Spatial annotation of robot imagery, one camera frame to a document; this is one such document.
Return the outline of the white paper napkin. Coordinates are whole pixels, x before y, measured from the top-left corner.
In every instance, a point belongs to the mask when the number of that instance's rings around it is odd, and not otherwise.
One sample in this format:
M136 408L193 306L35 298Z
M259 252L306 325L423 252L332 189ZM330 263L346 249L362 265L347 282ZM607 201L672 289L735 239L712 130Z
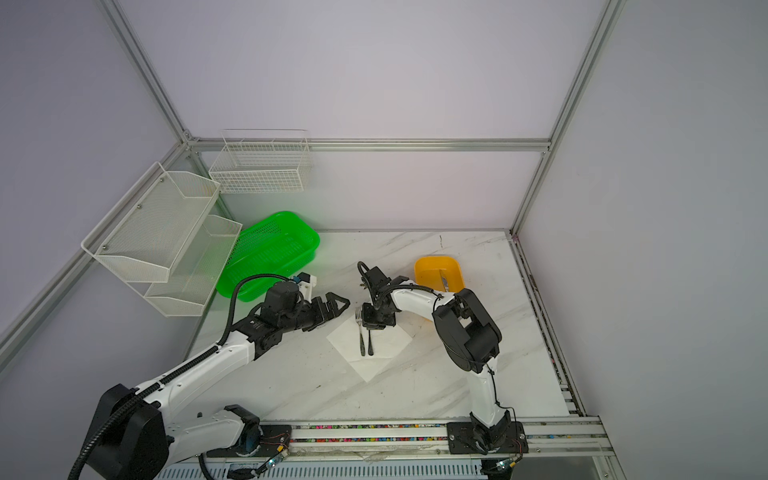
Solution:
M347 315L326 339L353 371L368 383L404 352L412 342L412 337L400 326L372 330L375 354L372 357L368 355L361 357L358 328L354 317L352 314ZM363 329L367 350L367 329L364 327Z

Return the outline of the green plastic basket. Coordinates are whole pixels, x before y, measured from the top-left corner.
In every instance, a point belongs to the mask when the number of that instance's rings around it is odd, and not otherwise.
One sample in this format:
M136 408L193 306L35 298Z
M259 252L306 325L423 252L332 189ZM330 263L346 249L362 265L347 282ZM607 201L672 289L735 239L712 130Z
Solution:
M230 298L236 285L256 274L293 277L315 258L319 234L293 212L278 212L243 230L216 291Z

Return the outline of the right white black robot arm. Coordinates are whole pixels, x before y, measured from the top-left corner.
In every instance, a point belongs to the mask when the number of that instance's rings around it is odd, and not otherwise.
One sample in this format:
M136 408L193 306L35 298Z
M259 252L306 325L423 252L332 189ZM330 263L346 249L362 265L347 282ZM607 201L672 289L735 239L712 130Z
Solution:
M359 310L364 327L394 327L401 312L430 319L447 356L466 374L470 413L466 421L446 424L449 452L481 455L481 474L488 479L512 478L529 452L527 434L514 408L498 398L502 332L479 298L467 288L440 291L405 276L392 278L362 261L357 270L370 295Z

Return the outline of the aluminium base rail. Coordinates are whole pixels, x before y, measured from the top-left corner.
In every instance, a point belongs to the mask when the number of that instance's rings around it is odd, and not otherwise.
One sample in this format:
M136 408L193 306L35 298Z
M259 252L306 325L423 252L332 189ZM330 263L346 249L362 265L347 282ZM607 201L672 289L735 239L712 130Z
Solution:
M215 450L162 479L622 479L596 417L519 418L490 444L467 420L267 423L250 457Z

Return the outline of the lower white mesh shelf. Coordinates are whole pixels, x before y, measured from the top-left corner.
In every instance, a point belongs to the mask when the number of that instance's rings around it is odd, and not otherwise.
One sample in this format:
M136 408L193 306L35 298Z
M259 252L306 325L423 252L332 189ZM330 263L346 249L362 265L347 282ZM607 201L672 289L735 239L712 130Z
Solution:
M241 229L241 223L208 215L166 283L131 288L164 317L201 316Z

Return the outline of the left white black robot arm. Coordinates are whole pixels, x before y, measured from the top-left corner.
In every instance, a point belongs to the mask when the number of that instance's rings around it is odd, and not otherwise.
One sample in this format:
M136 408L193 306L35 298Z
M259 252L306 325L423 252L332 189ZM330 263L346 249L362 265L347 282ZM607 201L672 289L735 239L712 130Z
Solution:
M284 334L312 331L340 317L349 299L328 293L312 296L313 276L271 275L273 285L241 320L230 298L220 339L202 353L136 387L117 384L100 398L80 452L68 476L90 466L105 479L152 479L165 467L190 457L228 449L251 456L281 450L266 439L260 418L238 404L180 423L177 416L200 395L278 345Z

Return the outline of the yellow plastic tray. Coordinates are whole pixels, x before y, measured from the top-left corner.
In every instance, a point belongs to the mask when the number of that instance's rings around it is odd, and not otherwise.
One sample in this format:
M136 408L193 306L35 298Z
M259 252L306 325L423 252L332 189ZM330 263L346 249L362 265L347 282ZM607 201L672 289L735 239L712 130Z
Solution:
M414 282L440 292L465 288L459 262L450 256L426 256L414 263Z

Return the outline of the silver fork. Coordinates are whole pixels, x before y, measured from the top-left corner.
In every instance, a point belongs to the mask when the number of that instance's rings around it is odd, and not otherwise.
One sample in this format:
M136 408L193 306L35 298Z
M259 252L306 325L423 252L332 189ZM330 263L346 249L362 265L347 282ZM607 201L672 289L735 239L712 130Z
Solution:
M362 324L362 308L358 308L355 311L355 322L358 328L358 340L359 340L359 352L361 357L367 356L366 342L364 337L364 329Z

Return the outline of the upper white mesh shelf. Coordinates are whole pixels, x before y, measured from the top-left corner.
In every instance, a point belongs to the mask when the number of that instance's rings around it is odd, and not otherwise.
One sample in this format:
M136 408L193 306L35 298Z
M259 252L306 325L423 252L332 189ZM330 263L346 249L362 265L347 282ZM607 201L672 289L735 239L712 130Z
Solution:
M125 283L166 283L219 193L214 180L154 163L81 248Z

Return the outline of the white mesh shelf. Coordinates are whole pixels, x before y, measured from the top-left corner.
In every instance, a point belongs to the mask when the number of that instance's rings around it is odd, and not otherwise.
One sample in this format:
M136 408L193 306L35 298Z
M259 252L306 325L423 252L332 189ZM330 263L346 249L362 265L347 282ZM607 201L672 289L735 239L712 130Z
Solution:
M166 283L219 193L214 180L154 163L81 248L125 283Z
M166 283L131 288L164 317L201 316L241 229L241 223L208 215Z

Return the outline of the silver knife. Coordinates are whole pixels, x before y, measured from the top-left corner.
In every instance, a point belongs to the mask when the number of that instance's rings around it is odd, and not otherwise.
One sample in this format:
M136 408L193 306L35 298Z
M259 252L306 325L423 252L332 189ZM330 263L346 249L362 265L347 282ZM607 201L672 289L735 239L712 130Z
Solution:
M449 283L448 283L448 279L447 279L447 276L446 276L446 274L445 274L445 270L443 270L443 269L440 269L440 270L439 270L439 275L440 275L440 278L441 278L441 282L442 282L442 285L443 285L443 288L444 288L444 290L445 290L445 291L449 291L449 290L450 290L450 288L449 288Z

